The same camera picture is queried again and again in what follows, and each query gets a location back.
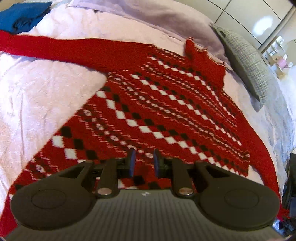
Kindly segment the blue folded garment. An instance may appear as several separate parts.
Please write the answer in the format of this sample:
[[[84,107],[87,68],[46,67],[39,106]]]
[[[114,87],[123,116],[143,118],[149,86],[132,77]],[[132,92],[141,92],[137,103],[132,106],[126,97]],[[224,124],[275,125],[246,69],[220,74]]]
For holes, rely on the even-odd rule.
[[[13,35],[29,32],[51,11],[52,2],[17,3],[1,11],[1,31]]]

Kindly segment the white glossy wardrobe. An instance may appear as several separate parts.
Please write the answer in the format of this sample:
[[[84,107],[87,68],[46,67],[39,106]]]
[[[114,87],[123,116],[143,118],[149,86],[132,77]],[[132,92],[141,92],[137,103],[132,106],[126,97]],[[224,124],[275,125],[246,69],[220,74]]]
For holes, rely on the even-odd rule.
[[[290,1],[192,0],[180,1],[210,18],[216,25],[240,34],[259,49],[295,12]]]

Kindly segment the dark navy garment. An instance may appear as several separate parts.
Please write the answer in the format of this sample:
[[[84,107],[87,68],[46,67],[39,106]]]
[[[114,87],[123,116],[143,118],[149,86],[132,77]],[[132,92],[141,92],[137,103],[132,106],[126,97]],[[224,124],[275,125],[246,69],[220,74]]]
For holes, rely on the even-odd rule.
[[[289,209],[292,198],[295,197],[295,154],[290,154],[290,159],[286,166],[287,181],[284,185],[282,205],[284,209]]]

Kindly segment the lilac pillow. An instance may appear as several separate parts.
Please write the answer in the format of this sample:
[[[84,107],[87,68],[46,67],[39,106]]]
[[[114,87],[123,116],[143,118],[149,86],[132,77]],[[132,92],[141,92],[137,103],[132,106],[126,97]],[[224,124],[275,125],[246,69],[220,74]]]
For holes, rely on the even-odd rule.
[[[134,19],[179,40],[191,37],[199,49],[207,49],[215,61],[232,69],[221,41],[211,28],[213,21],[185,4],[177,1],[71,1],[69,6]]]

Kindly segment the grey checked pillow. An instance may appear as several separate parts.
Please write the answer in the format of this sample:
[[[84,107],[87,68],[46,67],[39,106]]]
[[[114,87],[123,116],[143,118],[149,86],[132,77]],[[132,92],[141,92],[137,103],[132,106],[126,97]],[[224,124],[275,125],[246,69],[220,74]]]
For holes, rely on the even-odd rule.
[[[232,69],[262,108],[267,100],[272,74],[261,55],[238,33],[214,23],[210,26],[223,44]]]

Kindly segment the red argyle knit sweater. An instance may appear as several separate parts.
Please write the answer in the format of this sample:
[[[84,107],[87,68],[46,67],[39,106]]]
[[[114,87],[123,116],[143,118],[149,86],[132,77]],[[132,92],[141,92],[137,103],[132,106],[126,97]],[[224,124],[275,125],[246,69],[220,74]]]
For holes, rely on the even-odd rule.
[[[287,215],[264,143],[225,93],[225,67],[188,39],[184,55],[104,39],[1,32],[1,51],[107,76],[11,186],[2,240],[270,240]],[[98,198],[106,160],[136,150],[132,178]],[[154,149],[188,167],[192,198],[157,178]]]

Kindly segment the pink fluffy blanket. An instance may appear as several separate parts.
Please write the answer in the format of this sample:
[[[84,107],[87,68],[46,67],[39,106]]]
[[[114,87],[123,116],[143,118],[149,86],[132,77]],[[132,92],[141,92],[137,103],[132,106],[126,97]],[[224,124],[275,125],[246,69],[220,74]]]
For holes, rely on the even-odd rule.
[[[30,34],[140,42],[177,54],[185,43],[159,27],[66,4],[53,9]],[[1,204],[34,154],[105,81],[102,73],[79,65],[1,53]]]

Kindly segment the white shelf with items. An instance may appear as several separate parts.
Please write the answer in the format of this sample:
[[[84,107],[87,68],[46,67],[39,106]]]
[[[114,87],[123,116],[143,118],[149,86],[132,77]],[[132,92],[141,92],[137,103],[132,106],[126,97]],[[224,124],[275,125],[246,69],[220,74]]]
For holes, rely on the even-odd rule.
[[[285,41],[278,36],[262,56],[274,74],[284,78],[295,66],[295,40]]]

